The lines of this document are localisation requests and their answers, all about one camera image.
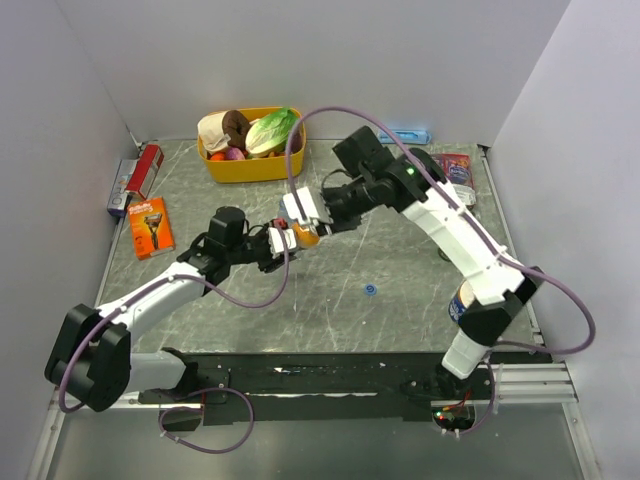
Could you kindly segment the orange drink bottle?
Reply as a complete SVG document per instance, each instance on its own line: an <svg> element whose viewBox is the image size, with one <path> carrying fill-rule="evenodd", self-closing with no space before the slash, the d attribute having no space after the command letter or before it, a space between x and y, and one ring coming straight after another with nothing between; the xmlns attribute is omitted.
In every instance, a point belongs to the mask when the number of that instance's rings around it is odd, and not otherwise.
<svg viewBox="0 0 640 480"><path fill-rule="evenodd" d="M278 217L274 224L291 230L295 237L296 245L299 249L309 249L319 243L319 235L310 227L300 226L298 222Z"/></svg>

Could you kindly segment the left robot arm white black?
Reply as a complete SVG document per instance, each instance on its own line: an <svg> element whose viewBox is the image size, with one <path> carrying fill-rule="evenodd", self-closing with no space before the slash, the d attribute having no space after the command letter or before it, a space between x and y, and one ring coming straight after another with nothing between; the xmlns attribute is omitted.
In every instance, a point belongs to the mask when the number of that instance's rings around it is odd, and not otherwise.
<svg viewBox="0 0 640 480"><path fill-rule="evenodd" d="M218 292L231 268L245 264L263 272L288 267L285 232L276 220L251 227L241 209L221 207L207 231L160 275L110 303L69 310L45 366L60 409L101 412L125 393L147 390L164 390L177 402L191 399L197 369L181 353L135 354L132 348L182 306Z"/></svg>

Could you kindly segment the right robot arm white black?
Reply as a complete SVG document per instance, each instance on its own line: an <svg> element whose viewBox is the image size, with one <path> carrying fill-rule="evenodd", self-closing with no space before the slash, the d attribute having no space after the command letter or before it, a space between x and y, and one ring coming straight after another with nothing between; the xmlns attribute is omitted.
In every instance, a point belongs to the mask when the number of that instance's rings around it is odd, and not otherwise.
<svg viewBox="0 0 640 480"><path fill-rule="evenodd" d="M391 208L433 240L464 278L463 302L449 312L459 331L445 353L437 386L461 397L471 373L494 347L541 282L498 257L505 249L478 224L440 165L411 148L396 157L364 126L337 143L333 152L351 181L323 188L321 195L336 231L354 228L362 214Z"/></svg>

